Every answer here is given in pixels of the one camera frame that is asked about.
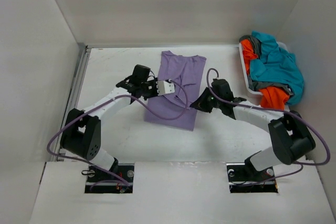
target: gray cloth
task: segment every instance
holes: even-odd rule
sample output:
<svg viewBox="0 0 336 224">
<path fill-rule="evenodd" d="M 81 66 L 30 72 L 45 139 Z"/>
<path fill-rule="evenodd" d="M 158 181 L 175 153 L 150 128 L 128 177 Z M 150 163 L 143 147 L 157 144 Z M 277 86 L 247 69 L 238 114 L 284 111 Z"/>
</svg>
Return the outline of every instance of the gray cloth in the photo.
<svg viewBox="0 0 336 224">
<path fill-rule="evenodd" d="M 253 81 L 250 76 L 248 76 L 247 79 L 248 79 L 248 87 L 254 91 L 259 91 L 259 89 L 264 89 L 269 86 L 274 86 L 274 87 L 282 88 L 289 95 L 294 94 L 292 90 L 290 89 L 290 87 L 286 84 L 281 84 L 277 82 L 268 82 L 268 81 Z"/>
<path fill-rule="evenodd" d="M 261 42 L 260 42 L 260 40 L 257 39 L 256 37 L 252 36 L 252 35 L 244 35 L 244 36 L 241 36 L 241 38 L 239 39 L 239 42 L 241 42 L 244 39 L 248 39 L 251 42 L 251 45 L 253 47 L 253 51 L 259 58 L 260 55 L 261 55 Z"/>
</svg>

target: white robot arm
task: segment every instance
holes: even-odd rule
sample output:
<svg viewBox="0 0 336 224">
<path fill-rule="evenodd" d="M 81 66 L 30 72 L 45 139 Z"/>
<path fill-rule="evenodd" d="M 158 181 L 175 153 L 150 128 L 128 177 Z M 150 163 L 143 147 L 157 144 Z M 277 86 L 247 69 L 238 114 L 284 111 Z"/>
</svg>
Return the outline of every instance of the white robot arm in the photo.
<svg viewBox="0 0 336 224">
<path fill-rule="evenodd" d="M 174 93 L 174 84 L 168 81 L 148 80 L 150 69 L 136 65 L 133 74 L 116 85 L 106 97 L 92 106 L 80 111 L 72 109 L 66 124 L 104 102 L 120 95 L 132 95 L 136 98 L 150 99 L 158 95 Z M 228 82 L 214 79 L 212 90 L 225 101 L 255 106 L 246 99 L 235 98 Z M 83 117 L 80 121 L 64 131 L 60 146 L 88 161 L 111 172 L 118 171 L 118 160 L 101 148 L 101 123 L 113 116 L 125 106 L 131 104 L 130 97 L 116 99 L 108 105 Z M 307 127 L 295 118 L 281 112 L 258 111 L 220 102 L 208 88 L 191 104 L 192 108 L 210 113 L 213 108 L 235 120 L 245 121 L 259 127 L 270 134 L 272 146 L 245 159 L 243 169 L 239 169 L 236 178 L 248 181 L 259 181 L 258 175 L 268 168 L 294 163 L 315 148 L 315 141 Z"/>
<path fill-rule="evenodd" d="M 119 110 L 133 103 L 133 100 L 129 97 L 130 95 L 136 98 L 144 97 L 146 100 L 175 92 L 175 87 L 172 83 L 159 81 L 157 78 L 148 80 L 149 73 L 149 68 L 136 65 L 133 74 L 119 82 L 116 85 L 117 87 L 106 97 L 84 110 L 72 109 L 67 116 L 66 124 L 86 111 L 90 111 L 115 97 L 128 95 L 128 97 L 116 99 L 106 106 L 95 110 L 64 131 L 60 146 L 101 168 L 115 172 L 118 168 L 118 160 L 101 148 L 101 124 Z"/>
</svg>

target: purple t-shirt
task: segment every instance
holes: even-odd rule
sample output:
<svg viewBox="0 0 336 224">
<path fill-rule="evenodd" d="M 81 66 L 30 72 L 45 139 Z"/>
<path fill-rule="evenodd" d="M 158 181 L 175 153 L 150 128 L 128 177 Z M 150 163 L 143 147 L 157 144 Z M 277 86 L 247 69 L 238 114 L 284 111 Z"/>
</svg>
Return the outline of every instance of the purple t-shirt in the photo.
<svg viewBox="0 0 336 224">
<path fill-rule="evenodd" d="M 199 90 L 205 61 L 205 57 L 198 55 L 184 57 L 182 55 L 175 55 L 170 51 L 163 51 L 158 80 L 172 79 L 181 84 L 188 95 L 188 109 L 183 116 L 176 120 L 163 120 L 146 110 L 144 120 L 150 123 L 164 124 L 190 131 L 194 130 L 197 110 L 189 106 L 196 101 L 200 94 Z M 150 98 L 148 106 L 166 118 L 173 118 L 181 114 L 185 107 L 185 102 L 183 90 L 175 86 L 175 93 Z"/>
</svg>

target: white basket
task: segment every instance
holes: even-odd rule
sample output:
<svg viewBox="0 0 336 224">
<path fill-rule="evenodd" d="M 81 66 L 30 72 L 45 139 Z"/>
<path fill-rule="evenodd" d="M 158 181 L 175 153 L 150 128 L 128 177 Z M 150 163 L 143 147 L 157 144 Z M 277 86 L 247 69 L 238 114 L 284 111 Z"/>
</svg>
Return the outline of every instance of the white basket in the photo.
<svg viewBox="0 0 336 224">
<path fill-rule="evenodd" d="M 287 46 L 282 43 L 282 42 L 277 42 L 279 47 L 285 49 L 288 51 Z M 243 74 L 244 74 L 244 80 L 245 80 L 245 85 L 246 85 L 246 89 L 247 89 L 247 96 L 251 97 L 251 98 L 261 98 L 263 95 L 263 93 L 259 92 L 259 91 L 253 91 L 252 89 L 250 89 L 248 87 L 248 80 L 247 80 L 247 74 L 246 74 L 246 68 L 245 68 L 245 64 L 244 64 L 244 56 L 243 56 L 243 47 L 241 46 L 241 43 L 239 43 L 239 53 L 240 53 L 240 60 L 241 60 L 241 66 L 243 67 Z"/>
</svg>

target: turquoise cloth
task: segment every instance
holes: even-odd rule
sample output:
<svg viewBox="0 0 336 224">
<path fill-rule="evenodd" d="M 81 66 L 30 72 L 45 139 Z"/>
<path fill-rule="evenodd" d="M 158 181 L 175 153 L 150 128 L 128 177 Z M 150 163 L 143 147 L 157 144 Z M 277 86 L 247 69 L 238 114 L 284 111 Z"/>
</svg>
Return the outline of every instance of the turquoise cloth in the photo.
<svg viewBox="0 0 336 224">
<path fill-rule="evenodd" d="M 260 40 L 261 55 L 250 62 L 250 77 L 254 81 L 287 84 L 293 95 L 286 104 L 297 104 L 302 98 L 304 80 L 296 66 L 295 55 L 280 48 L 272 35 L 257 31 L 251 35 Z"/>
</svg>

